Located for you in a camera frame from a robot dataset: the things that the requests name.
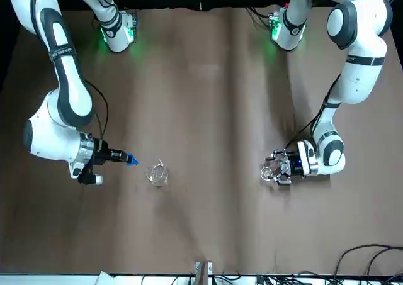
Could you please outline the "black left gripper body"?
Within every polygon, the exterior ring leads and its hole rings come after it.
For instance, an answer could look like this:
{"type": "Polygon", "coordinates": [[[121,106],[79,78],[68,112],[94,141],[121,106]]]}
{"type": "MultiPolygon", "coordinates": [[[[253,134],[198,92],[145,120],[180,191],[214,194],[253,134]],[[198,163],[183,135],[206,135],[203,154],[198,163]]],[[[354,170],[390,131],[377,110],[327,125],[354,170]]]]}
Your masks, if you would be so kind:
{"type": "Polygon", "coordinates": [[[287,176],[303,176],[304,171],[302,167],[302,160],[299,154],[289,154],[288,155],[288,165],[289,169],[287,172],[287,176]]]}

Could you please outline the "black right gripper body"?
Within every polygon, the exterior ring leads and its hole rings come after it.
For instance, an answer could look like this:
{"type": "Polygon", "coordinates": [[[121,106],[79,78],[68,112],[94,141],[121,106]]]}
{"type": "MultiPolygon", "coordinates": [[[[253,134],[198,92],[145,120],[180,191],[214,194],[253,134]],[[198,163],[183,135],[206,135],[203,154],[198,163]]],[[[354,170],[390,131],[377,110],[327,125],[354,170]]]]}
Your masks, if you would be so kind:
{"type": "Polygon", "coordinates": [[[108,143],[100,138],[93,138],[94,148],[90,163],[92,165],[103,165],[110,157],[111,151],[108,143]]]}

